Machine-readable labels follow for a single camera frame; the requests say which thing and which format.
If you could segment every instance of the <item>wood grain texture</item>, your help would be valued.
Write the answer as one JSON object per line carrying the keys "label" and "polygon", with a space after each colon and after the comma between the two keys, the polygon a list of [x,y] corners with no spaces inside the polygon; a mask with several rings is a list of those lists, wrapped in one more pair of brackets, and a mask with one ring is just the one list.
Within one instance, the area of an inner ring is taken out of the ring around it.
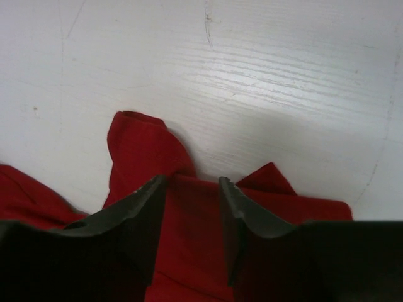
{"label": "wood grain texture", "polygon": [[0,0],[0,160],[98,210],[114,112],[167,121],[207,179],[403,218],[399,0]]}

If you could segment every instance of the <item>scratch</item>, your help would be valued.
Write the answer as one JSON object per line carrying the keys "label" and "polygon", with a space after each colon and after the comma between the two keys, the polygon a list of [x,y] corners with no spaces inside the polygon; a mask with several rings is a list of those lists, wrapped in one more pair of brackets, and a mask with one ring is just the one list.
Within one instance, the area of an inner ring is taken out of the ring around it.
{"label": "scratch", "polygon": [[[60,86],[64,85],[64,31],[63,31],[63,21],[62,21],[62,10],[60,8],[60,0],[57,1],[57,6],[59,9],[59,20],[60,20],[60,40],[62,42],[62,60],[60,65]],[[59,134],[62,134],[63,130],[63,92],[60,90],[60,99],[59,99]]]}
{"label": "scratch", "polygon": [[81,3],[80,9],[78,10],[77,16],[76,16],[76,18],[74,19],[73,24],[72,24],[71,27],[70,27],[70,30],[69,30],[69,32],[68,32],[68,34],[67,34],[66,39],[68,39],[68,38],[70,37],[71,31],[73,30],[74,25],[76,25],[76,22],[77,22],[77,20],[78,20],[78,17],[80,17],[82,8],[84,7],[84,5],[85,5],[86,2],[87,2],[87,0],[84,0],[84,1]]}
{"label": "scratch", "polygon": [[392,85],[390,87],[390,97],[389,97],[389,105],[388,105],[388,111],[387,111],[387,122],[385,125],[385,134],[383,136],[382,140],[382,147],[380,149],[380,153],[377,159],[376,164],[373,166],[372,173],[370,180],[366,183],[364,189],[362,190],[361,194],[358,196],[357,200],[355,201],[355,205],[358,204],[360,201],[361,197],[364,195],[365,191],[368,189],[368,187],[371,185],[373,177],[375,173],[377,172],[378,165],[380,162],[380,159],[382,158],[383,151],[385,151],[385,144],[386,141],[389,139],[389,127],[390,127],[390,121],[392,120],[392,113],[393,109],[395,106],[395,90],[396,90],[396,84],[399,78],[399,65],[400,65],[400,58],[402,57],[402,44],[400,41],[400,26],[402,24],[403,20],[403,14],[400,16],[399,20],[397,21],[396,27],[394,29],[394,35],[395,35],[395,42],[396,42],[396,56],[395,56],[395,63],[394,63],[394,70],[393,70],[393,76],[392,76]]}
{"label": "scratch", "polygon": [[205,0],[204,2],[204,27],[206,30],[206,36],[208,44],[211,48],[213,48],[213,43],[210,34],[210,23],[212,22],[212,12],[213,12],[213,4],[211,0]]}

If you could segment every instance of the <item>red fabric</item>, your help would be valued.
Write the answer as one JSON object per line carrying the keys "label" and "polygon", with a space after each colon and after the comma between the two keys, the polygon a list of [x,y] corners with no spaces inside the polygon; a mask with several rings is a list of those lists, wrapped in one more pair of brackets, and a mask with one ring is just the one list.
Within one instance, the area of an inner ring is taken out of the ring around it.
{"label": "red fabric", "polygon": [[84,217],[47,186],[9,165],[0,165],[0,219],[47,230],[64,228]]}
{"label": "red fabric", "polygon": [[[156,174],[169,178],[156,273],[146,301],[232,301],[232,291],[226,286],[218,186],[197,179],[185,148],[157,118],[117,113],[108,146],[113,167],[105,207]],[[345,203],[297,196],[272,163],[237,185],[291,223],[352,219]],[[0,165],[0,219],[18,219],[48,229],[83,217],[48,187]]]}

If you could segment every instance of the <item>black plastic object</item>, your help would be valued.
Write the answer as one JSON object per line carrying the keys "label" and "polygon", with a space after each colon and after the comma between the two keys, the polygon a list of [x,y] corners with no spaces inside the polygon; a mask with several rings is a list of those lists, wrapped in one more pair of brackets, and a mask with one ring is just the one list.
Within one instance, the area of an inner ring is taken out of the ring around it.
{"label": "black plastic object", "polygon": [[152,282],[165,177],[64,230],[0,221],[1,301],[143,301]]}
{"label": "black plastic object", "polygon": [[403,301],[402,222],[291,225],[220,180],[235,301]]}

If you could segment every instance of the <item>white table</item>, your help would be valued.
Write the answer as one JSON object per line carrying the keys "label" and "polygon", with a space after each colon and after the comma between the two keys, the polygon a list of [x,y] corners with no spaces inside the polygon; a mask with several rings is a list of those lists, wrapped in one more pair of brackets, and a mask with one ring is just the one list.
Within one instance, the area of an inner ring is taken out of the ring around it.
{"label": "white table", "polygon": [[403,219],[403,1],[0,0],[0,161],[100,209],[116,111],[200,175],[273,161],[298,193]]}

